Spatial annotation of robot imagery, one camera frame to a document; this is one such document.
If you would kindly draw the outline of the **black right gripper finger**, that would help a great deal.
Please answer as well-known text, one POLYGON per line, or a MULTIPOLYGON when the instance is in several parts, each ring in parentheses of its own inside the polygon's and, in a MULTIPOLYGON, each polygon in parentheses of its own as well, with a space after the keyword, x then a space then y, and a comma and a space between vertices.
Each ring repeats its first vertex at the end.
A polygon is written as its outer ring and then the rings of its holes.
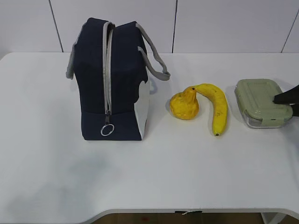
POLYGON ((299 103, 299 86, 295 86, 294 88, 280 93, 274 97, 273 102, 275 104, 298 104, 299 103))

